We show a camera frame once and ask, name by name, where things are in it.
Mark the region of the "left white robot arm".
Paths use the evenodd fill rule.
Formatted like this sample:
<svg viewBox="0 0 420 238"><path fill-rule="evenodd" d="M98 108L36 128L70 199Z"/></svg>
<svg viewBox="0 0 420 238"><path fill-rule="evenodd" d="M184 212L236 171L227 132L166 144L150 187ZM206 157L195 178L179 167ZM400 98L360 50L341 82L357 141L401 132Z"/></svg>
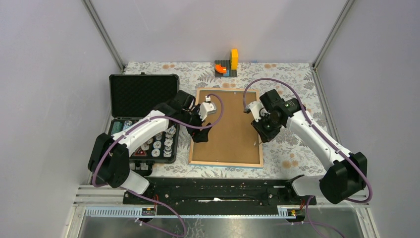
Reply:
<svg viewBox="0 0 420 238"><path fill-rule="evenodd" d="M210 96L197 105L194 102L194 96L180 90L174 98L159 103L127 129L112 135L100 134L88 162L88 169L93 174L92 185L123 188L134 192L139 202L151 202L154 191L149 187L150 182L130 169L129 158L136 149L174 124L188 128L195 142L207 142L213 123L203 123L207 116L217 112L217 107Z"/></svg>

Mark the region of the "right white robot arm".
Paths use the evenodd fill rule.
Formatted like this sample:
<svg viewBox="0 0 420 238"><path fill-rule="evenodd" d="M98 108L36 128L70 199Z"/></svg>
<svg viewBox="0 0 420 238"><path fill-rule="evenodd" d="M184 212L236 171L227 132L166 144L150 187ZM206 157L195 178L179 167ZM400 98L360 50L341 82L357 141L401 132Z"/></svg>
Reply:
<svg viewBox="0 0 420 238"><path fill-rule="evenodd" d="M350 196L367 186L367 158L352 153L322 130L298 98L285 101L275 90L260 96L244 108L251 113L251 125L261 141L272 141L286 128L298 136L322 163L326 173L321 176L297 176L288 181L284 198L297 204L304 196L323 196L330 203L350 200Z"/></svg>

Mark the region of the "orange curved toy block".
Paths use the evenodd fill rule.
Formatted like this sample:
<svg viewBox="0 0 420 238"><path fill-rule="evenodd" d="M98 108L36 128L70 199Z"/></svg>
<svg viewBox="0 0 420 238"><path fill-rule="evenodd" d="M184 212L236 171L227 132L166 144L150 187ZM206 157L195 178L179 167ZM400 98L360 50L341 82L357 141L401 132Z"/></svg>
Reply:
<svg viewBox="0 0 420 238"><path fill-rule="evenodd" d="M224 74L227 72L227 68L223 67L221 64L216 63L214 69L217 73Z"/></svg>

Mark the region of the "light blue poker chip stack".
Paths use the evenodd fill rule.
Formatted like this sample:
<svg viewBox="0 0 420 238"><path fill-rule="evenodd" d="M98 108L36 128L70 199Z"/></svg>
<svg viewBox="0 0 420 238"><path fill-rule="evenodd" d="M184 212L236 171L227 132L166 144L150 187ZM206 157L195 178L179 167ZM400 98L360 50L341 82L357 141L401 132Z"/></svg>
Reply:
<svg viewBox="0 0 420 238"><path fill-rule="evenodd" d="M123 124L122 130L127 130L129 127L133 125L133 122L131 120L126 120Z"/></svg>

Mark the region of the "grey toy baseplate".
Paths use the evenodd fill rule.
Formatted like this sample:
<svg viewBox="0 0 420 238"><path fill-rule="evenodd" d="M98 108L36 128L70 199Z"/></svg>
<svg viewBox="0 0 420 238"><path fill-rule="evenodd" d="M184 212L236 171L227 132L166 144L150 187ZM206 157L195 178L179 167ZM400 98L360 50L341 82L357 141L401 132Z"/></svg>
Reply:
<svg viewBox="0 0 420 238"><path fill-rule="evenodd" d="M230 60L215 60L214 75L215 77L237 77L237 70L231 69Z"/></svg>

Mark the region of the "black poker chip case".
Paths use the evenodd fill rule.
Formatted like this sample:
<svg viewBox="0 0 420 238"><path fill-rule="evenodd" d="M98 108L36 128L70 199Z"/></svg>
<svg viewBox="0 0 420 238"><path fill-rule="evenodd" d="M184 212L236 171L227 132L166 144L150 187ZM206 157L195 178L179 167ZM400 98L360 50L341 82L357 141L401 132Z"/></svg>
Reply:
<svg viewBox="0 0 420 238"><path fill-rule="evenodd" d="M109 77L111 115L107 134L114 122L133 124L145 117L156 105L175 97L179 90L176 74L111 75ZM130 169L141 175L150 175L156 163L172 164L176 160L179 125L169 132L161 132L137 148L129 159Z"/></svg>

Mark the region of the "green poker chip stack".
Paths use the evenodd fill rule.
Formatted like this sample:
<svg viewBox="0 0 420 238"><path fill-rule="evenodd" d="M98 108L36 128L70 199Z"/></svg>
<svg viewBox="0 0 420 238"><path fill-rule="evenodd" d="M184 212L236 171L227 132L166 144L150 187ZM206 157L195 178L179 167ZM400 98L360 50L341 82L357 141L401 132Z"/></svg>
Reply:
<svg viewBox="0 0 420 238"><path fill-rule="evenodd" d="M115 133L121 132L123 128L123 123L116 121L113 123L112 128L111 128L111 132L110 135L113 135Z"/></svg>

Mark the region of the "yellow toy block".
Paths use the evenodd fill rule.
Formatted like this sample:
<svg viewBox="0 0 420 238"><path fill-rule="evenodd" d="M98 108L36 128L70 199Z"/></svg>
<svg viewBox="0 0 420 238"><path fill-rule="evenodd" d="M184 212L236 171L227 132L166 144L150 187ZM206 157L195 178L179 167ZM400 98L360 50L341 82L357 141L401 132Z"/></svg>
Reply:
<svg viewBox="0 0 420 238"><path fill-rule="evenodd" d="M239 58L238 50L237 49L232 49L231 54L230 54L230 68L231 68L231 70L237 70L238 58Z"/></svg>

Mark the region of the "black mounting base rail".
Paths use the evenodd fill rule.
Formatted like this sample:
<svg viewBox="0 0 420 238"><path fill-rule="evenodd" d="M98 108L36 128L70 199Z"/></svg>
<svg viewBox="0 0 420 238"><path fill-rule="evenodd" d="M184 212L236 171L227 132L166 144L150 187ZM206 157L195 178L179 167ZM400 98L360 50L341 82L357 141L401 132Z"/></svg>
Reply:
<svg viewBox="0 0 420 238"><path fill-rule="evenodd" d="M317 205L317 198L298 196L289 179L246 178L149 178L147 199L176 208L282 206L300 208L303 201Z"/></svg>

